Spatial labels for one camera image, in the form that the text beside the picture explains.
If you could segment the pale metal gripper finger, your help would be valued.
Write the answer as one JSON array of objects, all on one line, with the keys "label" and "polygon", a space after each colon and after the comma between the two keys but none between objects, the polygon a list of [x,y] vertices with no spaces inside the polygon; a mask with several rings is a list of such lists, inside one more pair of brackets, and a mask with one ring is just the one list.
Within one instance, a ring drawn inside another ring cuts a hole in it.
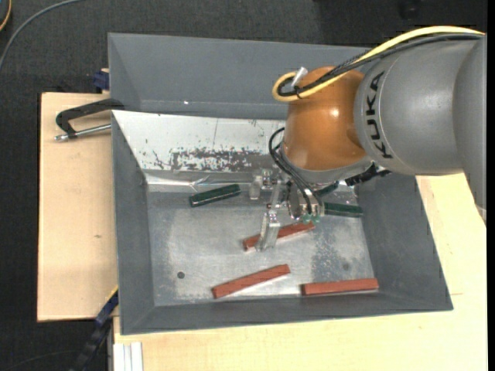
[{"label": "pale metal gripper finger", "polygon": [[273,210],[267,211],[262,220],[260,236],[255,244],[256,251],[265,251],[273,248],[280,230],[280,222],[277,213]]},{"label": "pale metal gripper finger", "polygon": [[253,174],[248,195],[251,200],[259,199],[262,191],[271,190],[271,170],[260,170]]}]

